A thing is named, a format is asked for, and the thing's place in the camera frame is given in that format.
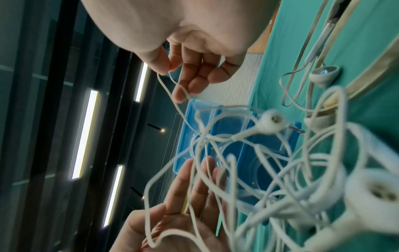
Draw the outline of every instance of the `hand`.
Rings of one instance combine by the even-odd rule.
[[[212,172],[212,180],[216,182],[216,177],[220,169],[214,168],[214,160],[209,157],[209,168]],[[190,172],[193,160],[187,160],[173,181],[165,202],[158,206],[151,208],[150,219],[152,227],[152,237],[157,239],[162,231],[176,228],[194,233],[189,212],[181,213],[188,186],[190,183]],[[206,161],[203,160],[201,169],[207,174]],[[224,188],[226,178],[221,180],[221,187]],[[219,218],[219,208],[216,203],[216,198],[213,193],[208,195],[208,187],[203,181],[198,179],[195,182],[191,194],[191,204],[197,217],[197,227],[199,233],[204,240],[208,249],[213,252],[227,252],[228,241],[223,228],[216,237],[216,228]],[[150,248],[145,240],[144,234],[144,211],[133,211],[125,224],[122,227],[114,245],[111,248],[113,252],[162,252],[162,251],[177,251],[177,252],[196,252],[199,248],[189,239],[179,236],[168,236],[163,238],[162,243],[155,249]]]
[[[183,64],[179,84],[190,94],[228,80],[265,30],[279,0],[82,0],[100,30],[167,74]],[[169,57],[162,43],[170,43]],[[225,62],[219,66],[221,56]],[[175,88],[176,102],[185,100]]]

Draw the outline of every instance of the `blue container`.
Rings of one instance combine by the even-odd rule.
[[[202,111],[200,114],[201,120],[203,121],[205,126],[209,122],[211,122],[216,116],[222,113],[235,111],[235,110],[242,111],[240,109],[221,110],[220,109],[221,107],[222,107],[221,105],[192,99],[187,106],[185,118],[194,128],[194,130],[198,131],[198,124],[194,120],[194,115],[197,110],[204,108],[213,108],[211,110]],[[236,134],[248,128],[251,128],[253,125],[254,122],[250,121],[246,117],[240,117],[240,116],[226,117],[215,123],[215,125],[212,126],[210,133],[212,135]],[[302,124],[300,122],[296,122],[295,126],[300,129]],[[292,150],[295,149],[298,137],[299,137],[298,132],[291,131],[288,142]],[[190,143],[197,138],[198,135],[184,123],[180,133],[176,155],[187,149],[190,146]],[[287,156],[285,149],[281,148],[281,141],[276,136],[253,135],[248,137],[247,139],[252,143],[262,144],[277,154]],[[251,146],[243,144],[242,142],[231,142],[228,144],[218,143],[218,144],[220,151],[223,153],[223,156],[226,157],[228,154],[231,153],[237,158],[237,175],[242,181],[244,181],[246,184],[248,184],[254,189],[262,189],[262,190],[267,189],[267,187],[272,181],[272,178],[269,176],[269,174],[260,164],[255,154],[255,151]],[[208,150],[208,155],[215,158],[216,166],[221,166],[221,162],[217,158],[216,152],[211,148],[210,144],[208,145],[207,150]],[[204,156],[205,152],[202,151],[201,159]],[[180,167],[189,158],[191,158],[191,154],[186,153],[184,156],[176,160],[173,166],[173,172],[177,174]],[[271,158],[268,161],[278,172],[278,167],[273,161],[271,161]],[[251,204],[256,204],[256,202],[258,201],[254,197],[247,197],[242,200]]]

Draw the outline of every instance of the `green surface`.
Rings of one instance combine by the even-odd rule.
[[[303,41],[308,34],[313,19],[322,0],[283,0],[266,52],[262,59],[250,106],[263,109],[277,108],[291,121],[303,121],[304,112],[293,105],[281,106],[283,90],[278,80],[284,73],[290,72],[298,56]],[[312,37],[303,60],[321,33],[325,19],[333,1],[329,2],[323,17]],[[326,57],[325,64],[337,65],[343,71],[335,85],[345,86],[366,69],[390,44],[399,33],[399,0],[363,0],[351,15],[339,37]],[[295,76],[290,93],[294,94],[299,85],[302,73]],[[298,101],[304,106],[306,96],[305,84]],[[315,88],[314,101],[320,97],[322,90]],[[394,150],[399,151],[399,70],[386,79],[368,94],[350,103],[348,120],[364,125],[379,136]],[[318,147],[318,152],[328,152],[330,142]],[[357,142],[348,136],[344,165],[350,170],[357,158]],[[329,211],[334,220],[344,210],[342,202]],[[245,216],[239,217],[242,223]],[[290,236],[300,245],[309,234],[289,230]],[[265,227],[258,228],[257,241],[253,251],[262,251],[267,242]],[[365,233],[351,239],[334,251],[397,251],[399,238],[376,233]]]

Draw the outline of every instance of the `fluorescent light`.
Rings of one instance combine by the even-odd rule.
[[[105,221],[103,225],[104,228],[109,225],[111,219],[113,204],[115,203],[116,192],[118,191],[118,185],[119,182],[121,181],[122,171],[123,171],[123,165],[119,165],[116,171],[116,177],[112,187],[111,198],[109,199],[107,214],[105,215]]]
[[[89,139],[91,121],[93,119],[94,108],[96,106],[97,95],[98,95],[97,91],[95,90],[90,91],[86,114],[84,116],[82,133],[80,135],[80,140],[79,140],[78,153],[76,154],[74,171],[72,173],[72,179],[80,178],[84,153],[86,152],[87,140]]]
[[[147,65],[147,63],[144,62],[143,69],[141,70],[140,82],[138,83],[136,98],[134,99],[138,103],[140,102],[141,93],[143,92],[144,81],[145,81],[145,76],[147,74],[147,69],[148,69],[148,65]]]

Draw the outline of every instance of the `white brick wall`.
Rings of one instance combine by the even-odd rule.
[[[231,79],[209,85],[196,98],[222,105],[247,105],[263,54],[247,54]]]

